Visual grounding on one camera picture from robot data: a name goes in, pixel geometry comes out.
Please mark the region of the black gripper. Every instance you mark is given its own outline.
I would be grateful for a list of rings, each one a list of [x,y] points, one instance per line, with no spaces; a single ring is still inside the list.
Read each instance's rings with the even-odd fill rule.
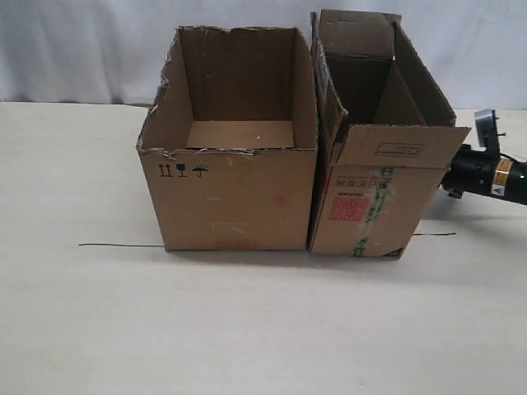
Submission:
[[[441,186],[450,198],[462,198],[464,193],[491,197],[498,154],[476,151],[469,144],[462,144],[450,162]]]

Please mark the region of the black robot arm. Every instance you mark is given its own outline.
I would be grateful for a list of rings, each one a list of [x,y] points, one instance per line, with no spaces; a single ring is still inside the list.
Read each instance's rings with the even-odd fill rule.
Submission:
[[[451,198],[461,199],[464,193],[472,193],[526,205],[526,163],[462,144],[441,186]]]

